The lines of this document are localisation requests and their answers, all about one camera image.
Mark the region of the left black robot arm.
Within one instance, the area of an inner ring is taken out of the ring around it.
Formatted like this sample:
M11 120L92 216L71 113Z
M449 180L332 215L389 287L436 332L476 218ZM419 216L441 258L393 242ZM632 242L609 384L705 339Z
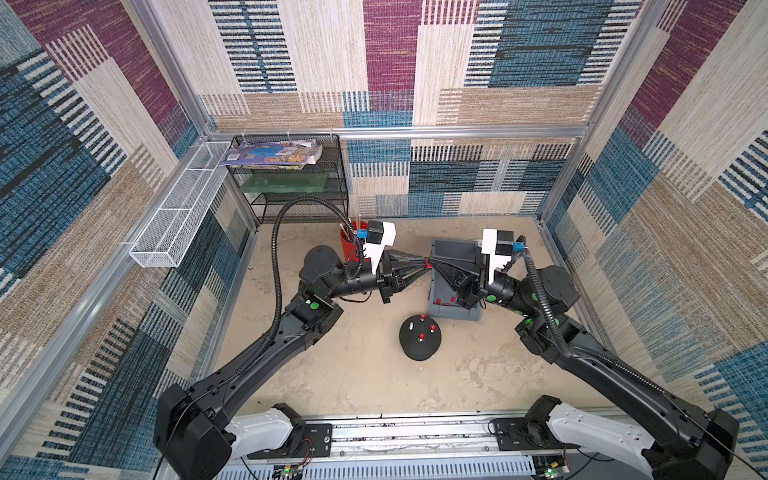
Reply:
M182 479L212 479L233 458L271 451L297 454L305 422L284 403L256 421L237 423L244 403L283 365L316 344L341 317L337 299L380 291L385 302L426 274L428 258L386 249L378 265L343 264L336 251L310 250L296 295L277 309L270 328L233 360L192 386L171 385L161 395L154 443Z

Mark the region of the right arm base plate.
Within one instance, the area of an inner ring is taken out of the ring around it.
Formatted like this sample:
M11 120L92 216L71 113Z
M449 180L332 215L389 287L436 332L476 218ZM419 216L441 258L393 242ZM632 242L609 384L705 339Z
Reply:
M503 417L489 421L489 432L500 451L562 450L568 447L556 439L548 426L525 418Z

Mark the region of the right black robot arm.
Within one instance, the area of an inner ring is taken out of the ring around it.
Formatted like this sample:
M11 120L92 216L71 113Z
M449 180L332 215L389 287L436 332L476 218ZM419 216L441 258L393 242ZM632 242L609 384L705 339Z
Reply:
M580 378L637 423L623 439L622 427L578 415L543 395L526 413L528 438L587 447L653 479L724 478L735 457L738 421L722 409L706 412L670 393L569 317L579 293L566 269L538 269L526 250L513 257L524 260L525 278L492 268L487 256L473 262L431 257L427 264L456 289L461 305L485 301L520 315L515 330L529 352Z

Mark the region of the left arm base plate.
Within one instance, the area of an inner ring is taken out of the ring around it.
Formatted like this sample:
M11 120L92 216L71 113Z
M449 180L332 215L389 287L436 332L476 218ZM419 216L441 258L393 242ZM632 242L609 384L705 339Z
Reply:
M306 424L296 427L281 447L259 455L269 459L326 458L331 454L332 440L333 426L330 423Z

